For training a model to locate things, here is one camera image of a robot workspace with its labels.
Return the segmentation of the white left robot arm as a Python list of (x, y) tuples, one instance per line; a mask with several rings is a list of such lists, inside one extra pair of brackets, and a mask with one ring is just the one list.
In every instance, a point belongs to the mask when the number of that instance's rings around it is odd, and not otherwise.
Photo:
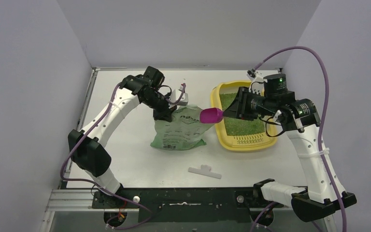
[(119, 207), (124, 194), (110, 169), (112, 158), (105, 149), (107, 142), (125, 117), (142, 103), (153, 109), (155, 120), (172, 120), (176, 106), (168, 102), (168, 94), (159, 92), (164, 80), (164, 74), (151, 66), (144, 74), (127, 76), (114, 88), (103, 110), (80, 131), (72, 130), (68, 135), (71, 160), (103, 189), (104, 200), (111, 207)]

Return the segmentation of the white bag sealing clip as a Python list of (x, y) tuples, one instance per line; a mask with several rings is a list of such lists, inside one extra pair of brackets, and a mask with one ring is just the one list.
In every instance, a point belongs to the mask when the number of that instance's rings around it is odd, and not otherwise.
[(188, 172), (193, 173), (193, 174), (198, 174), (198, 175), (202, 175), (202, 176), (215, 178), (215, 179), (221, 179), (222, 178), (221, 174), (213, 173), (211, 171), (211, 169), (212, 169), (211, 166), (201, 165), (200, 168), (189, 167)]

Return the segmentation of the green cat litter bag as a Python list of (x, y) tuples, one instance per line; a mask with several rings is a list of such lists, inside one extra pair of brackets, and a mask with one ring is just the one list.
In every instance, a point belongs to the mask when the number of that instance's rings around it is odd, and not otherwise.
[(180, 106), (172, 113), (172, 121), (156, 120), (156, 135), (150, 146), (163, 150), (190, 150), (206, 145), (204, 133), (213, 124), (200, 122), (202, 109), (197, 105)]

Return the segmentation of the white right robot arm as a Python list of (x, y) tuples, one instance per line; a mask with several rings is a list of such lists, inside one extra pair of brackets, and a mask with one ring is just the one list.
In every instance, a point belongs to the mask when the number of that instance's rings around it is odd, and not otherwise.
[(322, 125), (314, 103), (298, 100), (287, 89), (286, 76), (273, 74), (256, 88), (239, 87), (223, 116), (241, 120), (274, 118), (293, 144), (307, 185), (294, 187), (266, 179), (254, 185), (253, 202), (265, 206), (276, 202), (291, 207), (304, 222), (325, 218), (357, 203), (355, 194), (345, 190), (334, 173), (329, 150), (318, 137)]

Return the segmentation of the magenta plastic scoop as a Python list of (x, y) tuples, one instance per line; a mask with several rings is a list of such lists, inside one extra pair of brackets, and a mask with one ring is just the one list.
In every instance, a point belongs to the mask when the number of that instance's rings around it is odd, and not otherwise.
[(223, 120), (223, 111), (219, 108), (207, 108), (200, 112), (200, 122), (203, 124), (216, 124)]

